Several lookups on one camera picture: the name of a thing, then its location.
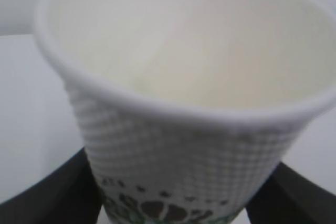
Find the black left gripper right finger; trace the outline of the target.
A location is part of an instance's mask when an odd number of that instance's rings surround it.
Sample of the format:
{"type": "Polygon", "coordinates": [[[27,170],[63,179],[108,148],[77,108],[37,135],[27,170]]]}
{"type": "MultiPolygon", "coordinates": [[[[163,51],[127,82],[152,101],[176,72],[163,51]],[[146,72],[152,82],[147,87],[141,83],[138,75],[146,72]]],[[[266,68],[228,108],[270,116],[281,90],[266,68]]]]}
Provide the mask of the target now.
{"type": "Polygon", "coordinates": [[[331,224],[335,195],[280,163],[246,211],[252,224],[331,224]]]}

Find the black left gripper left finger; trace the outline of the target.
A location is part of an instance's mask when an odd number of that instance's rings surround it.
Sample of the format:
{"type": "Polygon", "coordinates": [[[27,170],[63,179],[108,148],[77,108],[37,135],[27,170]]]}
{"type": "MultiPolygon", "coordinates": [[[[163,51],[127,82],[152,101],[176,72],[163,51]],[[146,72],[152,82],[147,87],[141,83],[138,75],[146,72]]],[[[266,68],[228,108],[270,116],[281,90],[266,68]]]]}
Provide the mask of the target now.
{"type": "Polygon", "coordinates": [[[1,204],[1,223],[97,223],[102,201],[84,150],[1,204]]]}

